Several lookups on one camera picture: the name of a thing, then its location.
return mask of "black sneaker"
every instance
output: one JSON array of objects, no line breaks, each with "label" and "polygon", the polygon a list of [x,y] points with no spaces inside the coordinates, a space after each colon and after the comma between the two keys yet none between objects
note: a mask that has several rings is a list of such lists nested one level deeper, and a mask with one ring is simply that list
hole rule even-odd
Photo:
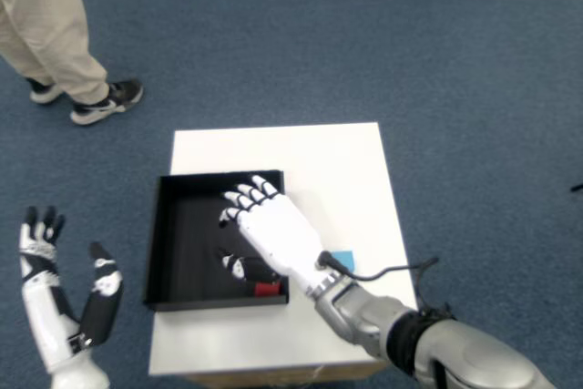
[{"label": "black sneaker", "polygon": [[36,104],[46,105],[53,102],[63,94],[63,90],[57,84],[43,86],[40,82],[28,77],[26,79],[33,90],[30,92],[30,100]]},{"label": "black sneaker", "polygon": [[107,97],[93,105],[73,104],[71,120],[78,125],[91,125],[114,113],[136,105],[144,94],[144,87],[136,79],[109,84]]}]

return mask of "leg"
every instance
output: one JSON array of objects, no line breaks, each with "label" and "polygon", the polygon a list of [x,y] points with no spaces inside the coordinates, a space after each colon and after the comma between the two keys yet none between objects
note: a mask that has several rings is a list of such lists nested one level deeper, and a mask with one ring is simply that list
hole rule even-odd
[{"label": "leg", "polygon": [[88,52],[82,0],[3,0],[14,30],[56,83],[78,103],[109,91],[107,73]]},{"label": "leg", "polygon": [[0,55],[23,77],[30,77],[45,86],[55,82],[13,28],[2,0],[0,0]]}]

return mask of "blue carpet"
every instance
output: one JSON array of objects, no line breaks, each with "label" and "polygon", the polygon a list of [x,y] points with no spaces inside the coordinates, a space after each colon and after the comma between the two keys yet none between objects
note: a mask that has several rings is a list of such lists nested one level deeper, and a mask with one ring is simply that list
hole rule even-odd
[{"label": "blue carpet", "polygon": [[[175,129],[378,120],[412,261],[431,302],[505,340],[559,388],[583,386],[583,0],[85,0],[110,79],[140,77],[130,113],[73,126],[0,66],[0,388],[49,379],[20,295],[24,208],[67,216],[59,265],[80,311],[87,245],[126,294],[96,361],[117,388],[148,377],[141,305],[154,184]],[[387,370],[341,388],[413,388]]]}]

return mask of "box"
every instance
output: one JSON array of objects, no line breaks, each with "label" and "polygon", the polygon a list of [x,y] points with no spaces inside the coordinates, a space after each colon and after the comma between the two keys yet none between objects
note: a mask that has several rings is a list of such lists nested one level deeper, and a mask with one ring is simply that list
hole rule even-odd
[{"label": "box", "polygon": [[216,256],[222,247],[238,256],[257,252],[230,223],[219,227],[220,212],[232,204],[221,193],[260,175],[281,193],[283,172],[249,172],[167,176],[159,179],[143,302],[156,312],[285,304],[288,279],[279,295],[255,296],[256,283],[235,279]]}]

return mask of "blue block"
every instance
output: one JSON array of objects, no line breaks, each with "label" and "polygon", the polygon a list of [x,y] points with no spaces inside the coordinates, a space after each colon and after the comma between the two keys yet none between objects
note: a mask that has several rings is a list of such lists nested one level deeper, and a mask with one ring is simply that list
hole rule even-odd
[{"label": "blue block", "polygon": [[332,256],[348,268],[348,271],[354,272],[354,257],[352,251],[331,251]]}]

